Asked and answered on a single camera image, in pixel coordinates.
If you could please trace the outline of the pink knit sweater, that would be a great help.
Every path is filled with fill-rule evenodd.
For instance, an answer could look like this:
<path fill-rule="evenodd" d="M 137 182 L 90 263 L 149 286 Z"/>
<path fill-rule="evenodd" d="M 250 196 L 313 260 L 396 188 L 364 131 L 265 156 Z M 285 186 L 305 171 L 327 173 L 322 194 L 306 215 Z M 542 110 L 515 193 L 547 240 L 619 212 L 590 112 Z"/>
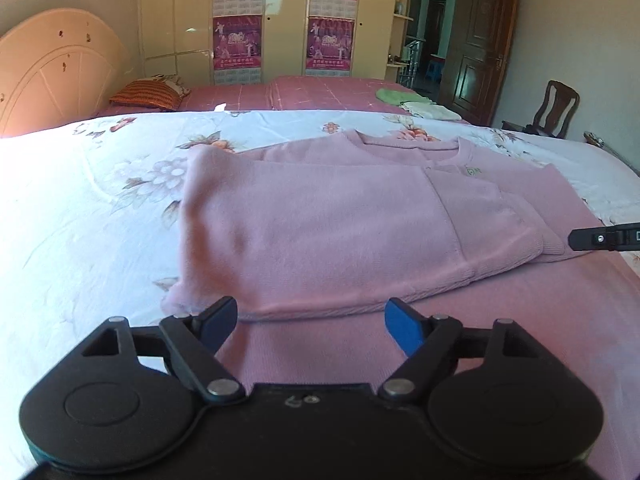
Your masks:
<path fill-rule="evenodd" d="M 400 360 L 387 299 L 467 323 L 512 316 L 604 404 L 592 462 L 639 466 L 639 278 L 573 252 L 599 219 L 562 174 L 465 139 L 357 131 L 233 154 L 188 153 L 179 271 L 164 300 L 194 315 L 232 296 L 255 324 L 232 366 L 250 380 L 379 380 Z"/>

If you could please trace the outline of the dark wooden chair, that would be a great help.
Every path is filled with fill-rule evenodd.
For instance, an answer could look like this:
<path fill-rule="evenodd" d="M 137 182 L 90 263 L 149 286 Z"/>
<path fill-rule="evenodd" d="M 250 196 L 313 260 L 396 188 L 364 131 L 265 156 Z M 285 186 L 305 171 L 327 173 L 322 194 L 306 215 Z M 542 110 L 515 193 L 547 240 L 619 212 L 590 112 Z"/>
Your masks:
<path fill-rule="evenodd" d="M 549 80 L 544 92 L 544 99 L 536 111 L 533 121 L 526 126 L 521 126 L 504 120 L 502 128 L 534 136 L 565 139 L 579 104 L 580 95 L 576 90 L 561 81 Z"/>

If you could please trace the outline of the white floral bed sheet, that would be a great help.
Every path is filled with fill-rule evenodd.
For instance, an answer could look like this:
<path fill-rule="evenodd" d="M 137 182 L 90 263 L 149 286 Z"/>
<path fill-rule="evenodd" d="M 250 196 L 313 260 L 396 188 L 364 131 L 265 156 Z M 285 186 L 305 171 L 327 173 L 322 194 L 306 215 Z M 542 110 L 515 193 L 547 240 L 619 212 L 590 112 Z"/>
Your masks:
<path fill-rule="evenodd" d="M 639 218 L 639 180 L 585 143 L 463 122 L 365 112 L 207 112 L 88 119 L 1 143 L 1 474 L 35 465 L 18 424 L 27 391 L 104 318 L 148 325 L 178 276 L 186 154 L 243 153 L 349 131 L 418 148 L 459 141 L 467 176 L 520 162 L 552 165 L 598 223 Z M 639 474 L 639 257 L 593 252 L 528 264 L 430 300 L 469 325 L 514 318 L 596 390 L 605 427 L 590 465 Z"/>

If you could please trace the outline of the white folded cloth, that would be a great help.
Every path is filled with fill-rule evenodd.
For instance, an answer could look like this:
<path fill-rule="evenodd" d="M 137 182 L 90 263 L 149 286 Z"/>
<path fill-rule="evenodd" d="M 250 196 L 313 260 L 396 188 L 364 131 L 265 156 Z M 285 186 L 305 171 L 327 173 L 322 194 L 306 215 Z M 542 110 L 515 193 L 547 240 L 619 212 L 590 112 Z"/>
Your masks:
<path fill-rule="evenodd" d="M 432 101 L 409 101 L 400 106 L 411 116 L 423 119 L 442 120 L 443 122 L 460 122 L 462 117 L 447 107 Z"/>

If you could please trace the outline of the green folded cloth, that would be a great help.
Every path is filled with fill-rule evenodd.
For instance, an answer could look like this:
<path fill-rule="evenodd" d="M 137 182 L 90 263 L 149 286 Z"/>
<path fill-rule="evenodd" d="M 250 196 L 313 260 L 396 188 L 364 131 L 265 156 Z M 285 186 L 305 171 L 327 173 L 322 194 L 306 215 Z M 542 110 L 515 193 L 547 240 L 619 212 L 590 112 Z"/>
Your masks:
<path fill-rule="evenodd" d="M 378 91 L 375 92 L 375 96 L 383 103 L 399 107 L 402 107 L 406 103 L 425 103 L 426 105 L 434 104 L 433 100 L 426 98 L 425 96 L 420 96 L 419 93 L 398 91 L 389 88 L 378 89 Z"/>

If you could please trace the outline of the dark wooden door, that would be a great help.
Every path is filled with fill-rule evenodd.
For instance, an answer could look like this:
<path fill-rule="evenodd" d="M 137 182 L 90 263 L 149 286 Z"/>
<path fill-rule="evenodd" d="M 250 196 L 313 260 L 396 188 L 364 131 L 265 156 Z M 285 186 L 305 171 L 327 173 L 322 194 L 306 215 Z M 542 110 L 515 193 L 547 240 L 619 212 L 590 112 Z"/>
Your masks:
<path fill-rule="evenodd" d="M 518 0 L 456 0 L 438 102 L 489 126 L 512 46 Z"/>

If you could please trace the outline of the orange striped pillow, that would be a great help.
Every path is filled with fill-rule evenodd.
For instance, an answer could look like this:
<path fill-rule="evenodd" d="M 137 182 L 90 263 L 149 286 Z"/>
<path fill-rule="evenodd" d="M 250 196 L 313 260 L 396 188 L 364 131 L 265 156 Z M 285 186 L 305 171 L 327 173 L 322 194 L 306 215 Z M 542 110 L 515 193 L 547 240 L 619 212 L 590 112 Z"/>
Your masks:
<path fill-rule="evenodd" d="M 156 75 L 131 81 L 108 99 L 113 105 L 158 108 L 176 112 L 191 89 L 179 76 Z"/>

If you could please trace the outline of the pink checked bedspread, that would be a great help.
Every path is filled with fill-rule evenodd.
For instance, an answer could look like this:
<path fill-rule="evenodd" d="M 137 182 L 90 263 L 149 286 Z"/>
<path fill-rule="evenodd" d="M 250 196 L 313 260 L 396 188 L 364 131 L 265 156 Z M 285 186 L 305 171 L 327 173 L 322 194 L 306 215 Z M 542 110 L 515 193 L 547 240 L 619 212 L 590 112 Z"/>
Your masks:
<path fill-rule="evenodd" d="M 389 88 L 411 91 L 393 82 L 352 77 L 279 76 L 269 84 L 232 84 L 191 89 L 179 112 L 211 112 L 223 106 L 230 112 L 251 110 L 351 110 L 405 115 L 399 106 L 378 100 L 375 92 Z"/>

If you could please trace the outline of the cream arched headboard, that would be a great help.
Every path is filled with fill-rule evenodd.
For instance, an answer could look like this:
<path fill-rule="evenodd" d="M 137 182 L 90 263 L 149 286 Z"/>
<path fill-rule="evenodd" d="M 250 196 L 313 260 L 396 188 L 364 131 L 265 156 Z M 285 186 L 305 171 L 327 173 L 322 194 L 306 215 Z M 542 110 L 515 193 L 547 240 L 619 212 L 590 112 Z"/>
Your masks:
<path fill-rule="evenodd" d="M 137 78 L 113 29 L 78 9 L 38 13 L 1 37 L 1 135 L 93 116 Z"/>

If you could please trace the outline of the cream glossy wardrobe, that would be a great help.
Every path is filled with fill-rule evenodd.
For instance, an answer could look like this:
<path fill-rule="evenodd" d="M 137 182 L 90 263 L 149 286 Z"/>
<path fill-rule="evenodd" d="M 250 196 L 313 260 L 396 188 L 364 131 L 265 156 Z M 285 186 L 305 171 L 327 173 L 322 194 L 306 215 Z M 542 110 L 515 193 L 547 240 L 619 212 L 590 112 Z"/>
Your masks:
<path fill-rule="evenodd" d="M 309 0 L 265 0 L 262 81 L 305 74 Z M 385 79 L 400 55 L 406 0 L 358 0 L 352 70 Z M 179 76 L 189 86 L 213 81 L 212 0 L 139 0 L 145 75 Z"/>

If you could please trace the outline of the purple calendar poster left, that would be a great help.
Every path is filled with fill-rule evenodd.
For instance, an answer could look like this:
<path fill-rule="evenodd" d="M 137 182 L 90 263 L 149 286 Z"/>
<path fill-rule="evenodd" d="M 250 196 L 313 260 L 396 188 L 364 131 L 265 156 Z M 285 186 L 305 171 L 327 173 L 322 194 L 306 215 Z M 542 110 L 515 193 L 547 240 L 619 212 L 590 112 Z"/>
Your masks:
<path fill-rule="evenodd" d="M 212 0 L 213 81 L 262 81 L 262 17 L 265 0 Z"/>

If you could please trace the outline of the purple calendar poster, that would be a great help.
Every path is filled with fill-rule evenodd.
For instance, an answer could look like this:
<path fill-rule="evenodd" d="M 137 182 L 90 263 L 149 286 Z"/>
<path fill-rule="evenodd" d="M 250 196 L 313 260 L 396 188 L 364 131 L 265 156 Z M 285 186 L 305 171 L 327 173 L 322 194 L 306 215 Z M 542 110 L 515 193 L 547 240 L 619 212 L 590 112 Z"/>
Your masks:
<path fill-rule="evenodd" d="M 305 74 L 348 77 L 358 0 L 309 0 Z"/>
<path fill-rule="evenodd" d="M 262 81 L 262 17 L 265 0 L 212 0 L 213 81 Z"/>

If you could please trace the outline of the purple calendar poster right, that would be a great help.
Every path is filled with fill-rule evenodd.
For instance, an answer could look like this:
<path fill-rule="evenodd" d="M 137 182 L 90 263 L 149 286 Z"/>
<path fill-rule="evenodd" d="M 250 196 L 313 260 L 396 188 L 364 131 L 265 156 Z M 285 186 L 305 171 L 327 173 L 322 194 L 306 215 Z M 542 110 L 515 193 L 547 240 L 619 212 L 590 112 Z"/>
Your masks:
<path fill-rule="evenodd" d="M 348 77 L 358 0 L 309 0 L 305 74 Z"/>

